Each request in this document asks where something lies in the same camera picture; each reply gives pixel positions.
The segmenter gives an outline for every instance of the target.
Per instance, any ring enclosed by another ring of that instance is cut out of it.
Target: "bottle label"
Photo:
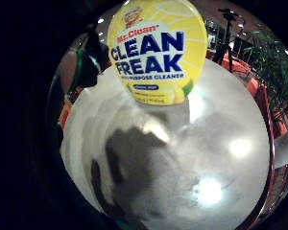
[[[186,0],[131,0],[108,29],[109,58],[144,104],[182,103],[204,66],[206,30]]]

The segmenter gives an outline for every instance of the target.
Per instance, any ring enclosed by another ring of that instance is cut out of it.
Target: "shiny white surface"
[[[118,154],[120,185],[110,177],[106,145]],[[137,103],[110,67],[76,100],[62,142],[65,167],[95,208],[102,211],[92,159],[106,200],[154,230],[237,227],[263,192],[269,151],[251,94],[210,60],[188,100],[172,106]]]
[[[275,140],[276,169],[288,164],[288,132]]]

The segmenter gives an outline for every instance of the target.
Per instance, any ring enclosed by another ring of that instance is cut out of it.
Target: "yellow bottle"
[[[187,0],[131,0],[108,28],[109,58],[144,104],[180,104],[204,66],[207,36]]]

